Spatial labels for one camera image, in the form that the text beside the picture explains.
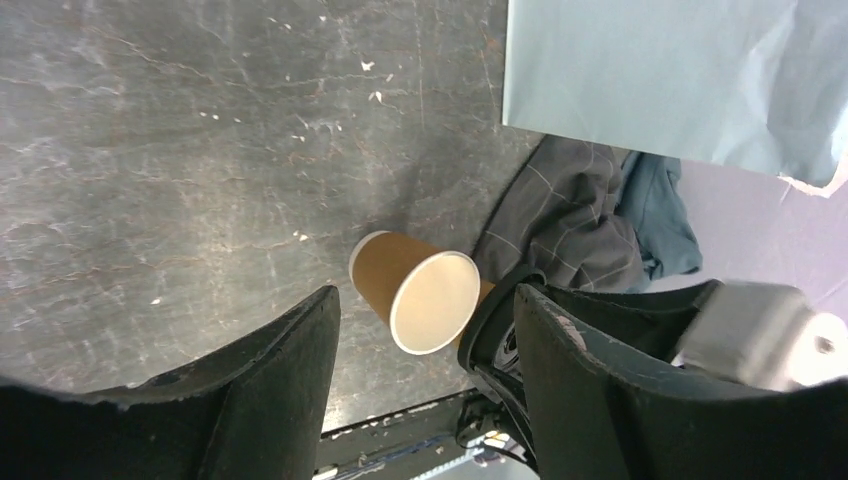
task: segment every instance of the cup rim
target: cup rim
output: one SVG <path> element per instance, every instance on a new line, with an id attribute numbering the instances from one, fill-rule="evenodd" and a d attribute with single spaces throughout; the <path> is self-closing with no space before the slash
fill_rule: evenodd
<path id="1" fill-rule="evenodd" d="M 451 334 L 450 338 L 445 340 L 442 344 L 436 346 L 435 348 L 429 349 L 429 350 L 418 350 L 418 351 L 411 350 L 408 347 L 406 347 L 400 341 L 400 339 L 398 338 L 398 334 L 397 334 L 397 310 L 399 308 L 398 300 L 403 297 L 403 293 L 406 291 L 406 287 L 409 286 L 409 283 L 412 281 L 413 278 L 415 278 L 415 275 L 418 272 L 420 272 L 421 270 L 426 268 L 427 265 L 435 262 L 436 260 L 438 260 L 442 257 L 448 257 L 448 256 L 456 256 L 456 257 L 460 257 L 460 258 L 465 259 L 465 261 L 468 262 L 468 264 L 471 265 L 471 268 L 474 270 L 474 282 L 475 282 L 476 285 L 475 285 L 474 294 L 472 296 L 471 303 L 470 303 L 471 309 L 469 310 L 468 314 L 465 316 L 465 319 L 461 322 L 459 327 L 457 327 L 456 331 L 453 332 L 453 334 Z M 474 263 L 474 260 L 472 260 L 471 257 L 469 257 L 468 255 L 466 255 L 462 252 L 458 252 L 456 250 L 445 250 L 445 251 L 442 251 L 442 252 L 434 253 L 433 255 L 430 255 L 429 257 L 425 258 L 423 261 L 421 261 L 421 263 L 416 265 L 415 268 L 410 270 L 410 272 L 403 279 L 403 282 L 401 282 L 400 287 L 398 287 L 397 292 L 395 292 L 395 296 L 392 299 L 392 306 L 391 306 L 391 309 L 389 310 L 389 327 L 390 327 L 389 330 L 391 330 L 391 332 L 392 332 L 392 339 L 395 341 L 395 345 L 400 347 L 400 349 L 403 350 L 404 352 L 412 354 L 412 355 L 429 355 L 431 353 L 434 353 L 434 352 L 441 350 L 442 348 L 445 348 L 446 346 L 450 345 L 450 343 L 460 333 L 462 333 L 463 330 L 465 330 L 465 327 L 468 325 L 468 322 L 471 320 L 471 316 L 474 315 L 474 311 L 477 309 L 477 298 L 480 296 L 481 285 L 482 285 L 482 281 L 480 279 L 480 271 L 477 268 L 477 264 Z"/>

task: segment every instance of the black cable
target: black cable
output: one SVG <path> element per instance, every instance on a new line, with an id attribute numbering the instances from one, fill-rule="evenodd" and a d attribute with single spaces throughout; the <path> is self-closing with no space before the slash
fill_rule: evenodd
<path id="1" fill-rule="evenodd" d="M 388 464 L 393 462 L 401 457 L 406 455 L 410 455 L 416 453 L 418 451 L 424 450 L 426 448 L 430 448 L 434 445 L 438 445 L 442 440 L 450 438 L 450 434 L 438 435 L 429 440 L 425 440 L 423 442 L 416 443 L 415 445 L 410 445 L 408 447 L 402 448 L 398 451 L 387 453 L 381 457 L 372 458 L 362 465 L 359 465 L 358 468 L 354 468 L 352 470 L 347 470 L 345 472 L 339 472 L 337 476 L 333 477 L 333 480 L 346 480 L 357 478 L 359 475 L 364 474 L 369 469 L 376 467 L 377 465 L 383 463 Z"/>
<path id="2" fill-rule="evenodd" d="M 459 441 L 459 432 L 457 432 L 457 434 L 454 435 L 454 440 L 456 441 L 456 444 L 459 445 L 460 448 L 462 448 L 464 450 L 470 450 L 472 448 L 482 448 L 483 450 L 486 450 L 486 451 L 489 451 L 489 452 L 494 452 L 494 453 L 497 453 L 499 455 L 503 455 L 507 458 L 510 458 L 512 460 L 515 460 L 516 462 L 524 465 L 525 467 L 529 468 L 530 470 L 533 470 L 534 472 L 536 471 L 532 466 L 530 466 L 530 464 L 527 462 L 527 460 L 521 458 L 520 456 L 518 456 L 515 453 L 510 452 L 509 450 L 505 450 L 503 448 L 498 448 L 494 445 L 489 445 L 488 443 L 486 443 L 485 438 L 483 439 L 483 441 L 479 445 L 474 445 L 473 447 L 469 447 L 468 445 L 463 445 L 462 442 Z"/>

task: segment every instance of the clothing pile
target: clothing pile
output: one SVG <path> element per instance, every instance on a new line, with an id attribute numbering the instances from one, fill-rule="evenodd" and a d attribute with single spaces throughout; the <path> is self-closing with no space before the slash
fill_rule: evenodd
<path id="1" fill-rule="evenodd" d="M 680 160 L 545 137 L 507 189 L 472 257 L 497 282 L 519 263 L 562 288 L 640 292 L 703 263 L 677 194 Z"/>

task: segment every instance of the dark gray floor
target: dark gray floor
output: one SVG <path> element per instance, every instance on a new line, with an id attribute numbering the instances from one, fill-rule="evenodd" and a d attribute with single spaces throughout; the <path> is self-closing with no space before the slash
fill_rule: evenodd
<path id="1" fill-rule="evenodd" d="M 467 385 L 350 287 L 365 233 L 469 250 L 537 136 L 506 0 L 0 3 L 0 373 L 146 379 L 340 286 L 325 429 Z"/>

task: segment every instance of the paper cup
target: paper cup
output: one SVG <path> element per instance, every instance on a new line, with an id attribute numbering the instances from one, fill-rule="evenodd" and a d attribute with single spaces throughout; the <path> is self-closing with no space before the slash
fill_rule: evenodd
<path id="1" fill-rule="evenodd" d="M 480 306 L 480 303 L 483 302 L 483 299 L 486 298 L 486 295 L 495 288 L 495 284 L 491 282 L 487 282 L 485 280 L 480 281 L 480 294 L 477 296 L 477 304 L 475 305 L 475 309 Z M 459 350 L 459 342 L 462 341 L 462 335 L 465 334 L 465 329 L 456 336 L 456 338 L 451 341 L 451 346 L 457 350 Z"/>
<path id="2" fill-rule="evenodd" d="M 426 355 L 465 328 L 480 294 L 477 266 L 465 254 L 395 232 L 374 232 L 353 250 L 354 287 L 405 352 Z"/>

